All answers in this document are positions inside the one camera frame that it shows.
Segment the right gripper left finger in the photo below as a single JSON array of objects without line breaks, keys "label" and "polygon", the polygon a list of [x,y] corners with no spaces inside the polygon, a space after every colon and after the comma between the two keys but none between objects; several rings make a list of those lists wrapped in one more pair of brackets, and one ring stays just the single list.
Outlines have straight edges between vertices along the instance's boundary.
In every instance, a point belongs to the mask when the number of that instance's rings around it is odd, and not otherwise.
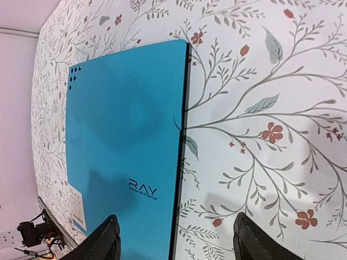
[{"label": "right gripper left finger", "polygon": [[120,226],[116,215],[112,214],[61,260],[120,260],[120,255]]}]

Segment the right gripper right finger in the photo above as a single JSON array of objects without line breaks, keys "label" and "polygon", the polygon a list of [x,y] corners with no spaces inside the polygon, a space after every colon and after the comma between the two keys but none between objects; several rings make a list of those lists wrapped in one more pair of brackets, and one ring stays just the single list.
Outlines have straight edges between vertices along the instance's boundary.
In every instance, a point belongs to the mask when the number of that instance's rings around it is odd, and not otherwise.
[{"label": "right gripper right finger", "polygon": [[278,244],[243,212],[236,216],[233,228],[236,260],[301,260]]}]

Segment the blue file folder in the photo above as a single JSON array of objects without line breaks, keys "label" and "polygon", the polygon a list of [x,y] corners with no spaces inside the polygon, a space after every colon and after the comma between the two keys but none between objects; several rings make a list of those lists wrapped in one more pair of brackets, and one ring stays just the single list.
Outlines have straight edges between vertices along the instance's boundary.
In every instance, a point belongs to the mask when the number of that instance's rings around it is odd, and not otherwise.
[{"label": "blue file folder", "polygon": [[71,66],[66,165],[74,224],[109,215],[122,259],[173,259],[184,153],[189,45],[173,40]]}]

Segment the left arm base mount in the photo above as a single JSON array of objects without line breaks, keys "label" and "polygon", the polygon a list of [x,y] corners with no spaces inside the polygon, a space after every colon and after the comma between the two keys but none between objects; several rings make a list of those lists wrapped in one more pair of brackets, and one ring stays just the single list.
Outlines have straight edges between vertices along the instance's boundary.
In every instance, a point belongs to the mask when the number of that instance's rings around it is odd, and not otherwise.
[{"label": "left arm base mount", "polygon": [[43,211],[34,219],[28,222],[21,222],[17,226],[17,231],[22,236],[22,243],[24,246],[32,247],[39,245],[44,239],[54,240],[58,246],[64,248],[63,244],[55,236],[55,230],[44,219]]}]

